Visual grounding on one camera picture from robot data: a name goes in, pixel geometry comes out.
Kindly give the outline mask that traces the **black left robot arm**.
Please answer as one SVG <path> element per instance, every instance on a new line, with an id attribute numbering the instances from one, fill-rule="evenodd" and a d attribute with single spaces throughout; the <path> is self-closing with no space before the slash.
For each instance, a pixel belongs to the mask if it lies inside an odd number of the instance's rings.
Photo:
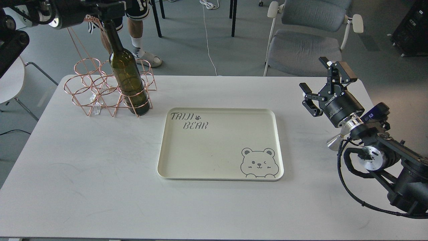
<path id="1" fill-rule="evenodd" d="M 55 29 L 63 29 L 89 20 L 89 16 L 100 22 L 121 18 L 131 6 L 131 0 L 2 0 L 1 76 L 29 44 L 28 34 L 17 29 L 16 21 L 5 13 L 5 8 L 16 12 L 29 26 L 51 24 Z"/>

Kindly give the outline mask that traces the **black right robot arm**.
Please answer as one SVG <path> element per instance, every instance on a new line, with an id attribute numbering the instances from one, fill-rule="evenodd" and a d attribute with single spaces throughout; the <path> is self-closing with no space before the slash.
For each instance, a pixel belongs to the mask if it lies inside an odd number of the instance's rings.
<path id="1" fill-rule="evenodd" d="M 369 209 L 412 219 L 426 219 L 428 207 L 427 158 L 396 141 L 388 133 L 389 107 L 383 102 L 365 112 L 363 106 L 347 90 L 357 76 L 344 61 L 332 62 L 326 57 L 319 61 L 327 69 L 325 86 L 317 93 L 306 83 L 302 104 L 312 116 L 325 114 L 341 132 L 327 142 L 337 151 L 337 169 L 348 194 Z M 392 212 L 370 205 L 356 197 L 346 186 L 341 162 L 354 175 L 376 179 L 386 190 L 390 204 L 402 212 Z"/>

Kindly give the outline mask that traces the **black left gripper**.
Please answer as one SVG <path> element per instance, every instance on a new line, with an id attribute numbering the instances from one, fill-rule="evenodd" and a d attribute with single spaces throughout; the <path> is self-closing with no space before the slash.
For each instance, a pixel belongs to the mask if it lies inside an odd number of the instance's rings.
<path id="1" fill-rule="evenodd" d="M 113 20 L 125 15 L 125 0 L 54 0 L 56 16 L 50 22 L 54 29 L 63 29 L 82 23 L 87 15 L 98 20 Z"/>

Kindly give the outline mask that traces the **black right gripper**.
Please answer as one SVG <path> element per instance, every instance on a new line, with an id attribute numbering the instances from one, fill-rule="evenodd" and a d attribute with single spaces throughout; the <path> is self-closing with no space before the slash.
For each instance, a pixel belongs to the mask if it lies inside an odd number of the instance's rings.
<path id="1" fill-rule="evenodd" d="M 319 61 L 327 69 L 327 83 L 317 94 L 312 93 L 306 83 L 300 83 L 304 92 L 302 104 L 312 116 L 324 113 L 333 126 L 338 128 L 346 117 L 353 113 L 361 116 L 365 111 L 347 87 L 343 86 L 357 81 L 358 77 L 345 61 L 333 63 L 326 57 L 319 57 Z"/>

